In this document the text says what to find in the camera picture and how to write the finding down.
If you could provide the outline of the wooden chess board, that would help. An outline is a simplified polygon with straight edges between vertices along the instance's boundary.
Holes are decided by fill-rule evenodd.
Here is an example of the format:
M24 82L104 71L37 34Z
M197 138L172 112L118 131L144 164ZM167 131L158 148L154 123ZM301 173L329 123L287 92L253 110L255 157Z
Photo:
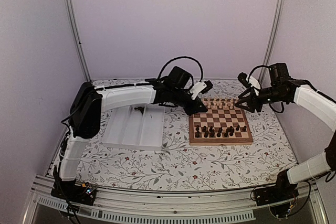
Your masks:
M195 146L217 146L217 145L252 145L253 137L247 121L245 111L235 107L237 98L203 98L205 106L208 108L207 112L197 113L189 118L189 133L190 145ZM204 138L202 127L206 126L209 131L210 126L215 130L215 137ZM234 135L224 137L227 128L233 127L235 129ZM243 132L242 129L247 126L247 131ZM202 136L195 138L195 128L199 127ZM216 134L219 128L222 128L221 137Z

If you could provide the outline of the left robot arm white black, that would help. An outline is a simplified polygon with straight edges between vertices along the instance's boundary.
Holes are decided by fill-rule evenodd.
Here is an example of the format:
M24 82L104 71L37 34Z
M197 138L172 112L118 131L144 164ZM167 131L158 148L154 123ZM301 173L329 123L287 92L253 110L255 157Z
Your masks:
M77 169L88 143L102 133L108 147L159 151L163 145L163 124L166 107L180 107L186 115L206 112L199 95L213 87L180 67L165 76L142 82L112 86L81 85L62 123L68 134L59 150L60 162L54 176L61 181L57 190L67 200L78 195L75 182Z

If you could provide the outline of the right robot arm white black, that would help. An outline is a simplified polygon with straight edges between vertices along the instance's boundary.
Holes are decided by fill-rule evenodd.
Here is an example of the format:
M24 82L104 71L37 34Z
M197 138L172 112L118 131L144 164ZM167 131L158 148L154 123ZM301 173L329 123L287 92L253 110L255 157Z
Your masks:
M244 90L235 106L251 113L270 108L298 158L279 172L271 196L282 201L291 185L335 178L335 99L310 81L291 77L285 63L259 65L237 79Z

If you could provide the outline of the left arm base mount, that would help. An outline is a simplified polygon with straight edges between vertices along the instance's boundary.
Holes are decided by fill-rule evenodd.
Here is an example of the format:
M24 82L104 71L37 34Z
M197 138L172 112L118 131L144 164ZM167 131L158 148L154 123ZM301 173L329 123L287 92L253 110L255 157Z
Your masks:
M97 186L88 182L76 184L72 181L54 182L51 195L56 198L92 206L96 198Z

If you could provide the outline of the white plastic tray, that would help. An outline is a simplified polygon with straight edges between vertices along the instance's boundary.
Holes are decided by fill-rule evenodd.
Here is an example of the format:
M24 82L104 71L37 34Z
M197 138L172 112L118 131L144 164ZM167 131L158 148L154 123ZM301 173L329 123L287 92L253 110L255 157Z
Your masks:
M144 114L134 107L144 106ZM133 105L111 110L101 142L104 146L140 151L160 151L163 145L165 108Z

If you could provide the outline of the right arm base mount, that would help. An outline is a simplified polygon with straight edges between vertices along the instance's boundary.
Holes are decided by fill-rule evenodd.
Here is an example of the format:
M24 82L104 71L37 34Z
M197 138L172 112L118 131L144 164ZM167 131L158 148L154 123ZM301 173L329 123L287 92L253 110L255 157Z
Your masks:
M278 219L287 218L291 214L298 196L296 187L282 191L276 186L262 186L254 188L250 193L251 200L256 202L257 206L268 205L270 213Z

